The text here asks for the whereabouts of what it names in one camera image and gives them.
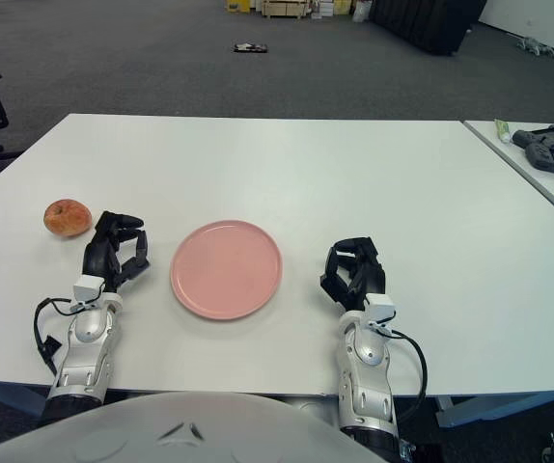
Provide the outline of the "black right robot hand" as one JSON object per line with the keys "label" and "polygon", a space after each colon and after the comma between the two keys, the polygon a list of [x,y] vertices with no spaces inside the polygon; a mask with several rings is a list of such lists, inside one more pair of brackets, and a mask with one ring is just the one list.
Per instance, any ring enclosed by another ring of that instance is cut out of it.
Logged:
{"label": "black right robot hand", "polygon": [[392,338],[387,323],[396,316],[396,310],[380,308],[391,303],[385,299],[386,276],[377,256],[369,237],[340,240],[328,251],[320,286],[345,309],[339,322],[341,334],[358,325]]}

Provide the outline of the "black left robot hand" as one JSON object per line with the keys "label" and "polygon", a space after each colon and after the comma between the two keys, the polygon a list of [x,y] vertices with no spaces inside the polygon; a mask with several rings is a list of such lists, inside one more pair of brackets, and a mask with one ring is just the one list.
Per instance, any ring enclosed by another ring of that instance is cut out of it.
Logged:
{"label": "black left robot hand", "polygon": [[[74,298],[82,305],[95,302],[103,292],[116,293],[150,266],[144,221],[125,214],[104,211],[95,226],[95,235],[85,248],[82,274],[74,286]],[[135,256],[120,264],[120,245],[136,240]]]}

